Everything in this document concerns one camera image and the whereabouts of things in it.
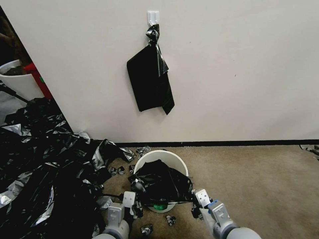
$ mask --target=black baseboard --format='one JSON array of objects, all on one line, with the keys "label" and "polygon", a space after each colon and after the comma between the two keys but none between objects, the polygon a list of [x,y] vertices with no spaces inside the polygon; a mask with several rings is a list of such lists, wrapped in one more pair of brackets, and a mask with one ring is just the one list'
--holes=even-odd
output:
[{"label": "black baseboard", "polygon": [[302,140],[253,140],[253,141],[196,141],[196,142],[141,142],[116,143],[119,147],[186,147],[186,146],[254,146],[254,145],[299,145],[319,144],[319,139]]}]

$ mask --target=crumpled plastic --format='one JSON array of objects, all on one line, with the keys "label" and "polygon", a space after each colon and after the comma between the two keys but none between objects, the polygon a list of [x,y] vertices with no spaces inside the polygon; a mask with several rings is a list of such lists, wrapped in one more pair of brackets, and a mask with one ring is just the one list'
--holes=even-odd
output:
[{"label": "crumpled plastic", "polygon": [[166,219],[167,219],[167,222],[168,222],[168,224],[169,224],[170,226],[172,226],[172,225],[175,224],[176,217],[167,215],[167,216],[166,216]]},{"label": "crumpled plastic", "polygon": [[130,174],[133,174],[134,173],[134,169],[135,169],[135,164],[132,164],[129,166],[129,172]]},{"label": "crumpled plastic", "polygon": [[125,174],[125,169],[124,169],[124,167],[123,167],[123,166],[120,166],[120,167],[117,169],[117,173],[118,173],[119,175]]},{"label": "crumpled plastic", "polygon": [[144,153],[148,153],[149,151],[151,151],[150,146],[136,148],[136,152],[139,154],[139,159],[144,155]]},{"label": "crumpled plastic", "polygon": [[153,224],[149,223],[141,227],[143,236],[149,236],[153,232]]},{"label": "crumpled plastic", "polygon": [[162,107],[168,114],[175,104],[168,67],[158,45],[159,28],[157,24],[147,30],[149,43],[127,62],[127,71],[139,111]]},{"label": "crumpled plastic", "polygon": [[8,186],[8,190],[0,194],[0,208],[13,201],[22,191],[24,185],[28,182],[32,172],[25,172]]},{"label": "crumpled plastic", "polygon": [[110,196],[100,196],[98,197],[96,202],[100,206],[100,209],[108,209],[109,206],[113,203],[113,199]]},{"label": "crumpled plastic", "polygon": [[46,98],[30,101],[5,122],[0,235],[91,238],[103,231],[101,184],[111,177],[107,167],[115,158],[128,162],[124,151],[85,132],[74,134],[54,100]]},{"label": "crumpled plastic", "polygon": [[130,176],[131,190],[138,194],[145,206],[167,205],[174,202],[192,202],[191,180],[160,159],[145,163]]},{"label": "crumpled plastic", "polygon": [[110,173],[111,176],[113,177],[113,176],[117,175],[117,169],[114,168],[114,167],[110,167],[110,168],[109,168],[109,173]]},{"label": "crumpled plastic", "polygon": [[319,161],[319,145],[299,145],[302,150],[306,150],[310,153],[313,153],[314,158]]}]

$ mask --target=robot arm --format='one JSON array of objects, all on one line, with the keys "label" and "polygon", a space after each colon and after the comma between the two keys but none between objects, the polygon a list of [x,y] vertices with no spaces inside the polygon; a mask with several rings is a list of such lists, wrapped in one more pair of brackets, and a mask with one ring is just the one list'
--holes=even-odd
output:
[{"label": "robot arm", "polygon": [[261,239],[252,229],[238,227],[230,219],[225,205],[218,200],[211,202],[205,189],[195,191],[194,195],[201,217],[215,239]]},{"label": "robot arm", "polygon": [[[194,192],[195,204],[215,239],[261,239],[252,229],[238,227],[230,219],[227,209],[218,200],[211,202],[205,189]],[[126,191],[122,203],[112,203],[108,208],[108,225],[94,239],[128,239],[134,218],[142,216],[142,206],[136,201],[136,193]]]}]

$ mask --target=pile of black plastic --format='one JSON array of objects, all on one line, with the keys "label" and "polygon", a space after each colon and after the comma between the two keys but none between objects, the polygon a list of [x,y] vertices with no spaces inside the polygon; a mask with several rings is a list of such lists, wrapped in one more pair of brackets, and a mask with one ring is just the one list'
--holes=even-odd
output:
[{"label": "pile of black plastic", "polygon": [[0,128],[0,235],[92,238],[104,229],[96,199],[115,158],[134,153],[74,134],[54,101],[34,99]]}]

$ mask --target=green object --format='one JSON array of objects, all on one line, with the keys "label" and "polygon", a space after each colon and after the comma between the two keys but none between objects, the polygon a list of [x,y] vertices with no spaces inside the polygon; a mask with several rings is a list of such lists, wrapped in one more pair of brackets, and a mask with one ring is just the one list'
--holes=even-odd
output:
[{"label": "green object", "polygon": [[162,210],[165,210],[167,208],[167,205],[156,205],[156,204],[154,204],[153,207],[156,210],[162,211]]}]

